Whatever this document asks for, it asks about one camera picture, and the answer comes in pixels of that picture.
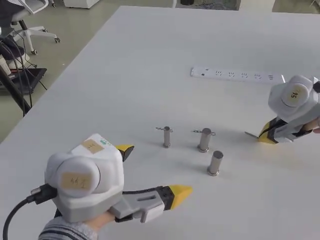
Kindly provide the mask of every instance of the human hand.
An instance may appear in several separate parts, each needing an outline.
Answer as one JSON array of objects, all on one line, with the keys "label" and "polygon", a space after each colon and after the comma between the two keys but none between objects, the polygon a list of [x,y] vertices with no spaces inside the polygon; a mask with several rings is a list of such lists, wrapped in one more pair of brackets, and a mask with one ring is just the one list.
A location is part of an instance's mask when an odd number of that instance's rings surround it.
[{"label": "human hand", "polygon": [[111,223],[115,220],[115,216],[112,215],[110,212],[106,211],[103,214],[84,221],[83,223],[91,227],[94,231],[99,232],[99,230],[106,224]]}]

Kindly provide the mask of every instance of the floor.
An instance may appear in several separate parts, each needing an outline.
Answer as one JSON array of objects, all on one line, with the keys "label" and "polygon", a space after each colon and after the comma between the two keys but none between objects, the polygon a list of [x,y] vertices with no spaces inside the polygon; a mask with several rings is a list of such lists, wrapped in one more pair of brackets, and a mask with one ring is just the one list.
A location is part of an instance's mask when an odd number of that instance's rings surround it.
[{"label": "floor", "polygon": [[[31,55],[31,62],[39,67],[47,68],[42,83],[49,88],[62,71],[71,63],[78,53],[86,46],[99,28],[112,16],[120,5],[170,7],[172,0],[101,0],[88,9],[66,8],[62,0],[55,0],[57,8],[48,6],[34,16],[26,18],[28,26],[45,26],[49,32],[61,39],[56,44],[53,39],[34,38],[33,45],[38,51],[37,56]],[[232,8],[235,0],[214,0],[210,8]],[[197,8],[205,8],[213,1],[195,0]],[[276,0],[273,11],[286,13],[320,13],[319,7],[311,5],[312,0]],[[39,84],[32,94],[33,102],[45,93]],[[22,119],[22,112],[8,95],[0,95],[0,142]]]}]

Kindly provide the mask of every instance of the metal pin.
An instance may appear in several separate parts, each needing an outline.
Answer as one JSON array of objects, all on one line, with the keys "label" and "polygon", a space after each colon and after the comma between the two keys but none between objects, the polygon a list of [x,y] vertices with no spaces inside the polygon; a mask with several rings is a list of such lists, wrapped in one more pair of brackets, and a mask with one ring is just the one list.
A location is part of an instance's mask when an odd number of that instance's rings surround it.
[{"label": "metal pin", "polygon": [[164,144],[163,146],[168,149],[170,148],[170,127],[169,126],[165,126],[163,128],[163,132],[164,132]]},{"label": "metal pin", "polygon": [[218,176],[219,167],[220,167],[220,164],[221,164],[223,157],[224,157],[224,154],[221,151],[214,151],[213,152],[210,166],[208,166],[208,168],[206,169],[207,173],[210,176]]},{"label": "metal pin", "polygon": [[212,132],[210,128],[204,128],[201,131],[200,144],[198,145],[199,152],[201,153],[208,152],[211,134]]}]

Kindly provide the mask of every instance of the label sticker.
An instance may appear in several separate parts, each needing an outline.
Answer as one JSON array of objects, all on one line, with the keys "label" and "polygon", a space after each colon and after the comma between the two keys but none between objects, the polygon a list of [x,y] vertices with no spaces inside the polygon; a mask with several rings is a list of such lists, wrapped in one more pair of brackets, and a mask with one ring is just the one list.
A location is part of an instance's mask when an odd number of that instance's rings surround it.
[{"label": "label sticker", "polygon": [[88,149],[92,154],[102,151],[104,148],[100,146],[97,142],[92,139],[84,141],[82,144],[86,149]]},{"label": "label sticker", "polygon": [[60,185],[63,189],[89,190],[91,187],[91,174],[64,172]]}]

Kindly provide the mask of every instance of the power strip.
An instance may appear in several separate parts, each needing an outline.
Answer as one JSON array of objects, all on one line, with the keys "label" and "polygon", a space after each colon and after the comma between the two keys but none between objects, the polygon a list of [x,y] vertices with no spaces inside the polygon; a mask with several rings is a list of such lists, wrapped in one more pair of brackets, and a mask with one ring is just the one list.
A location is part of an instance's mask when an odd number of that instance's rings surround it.
[{"label": "power strip", "polygon": [[283,84],[286,82],[284,76],[281,74],[257,71],[225,70],[208,67],[192,68],[191,77],[263,84]]}]

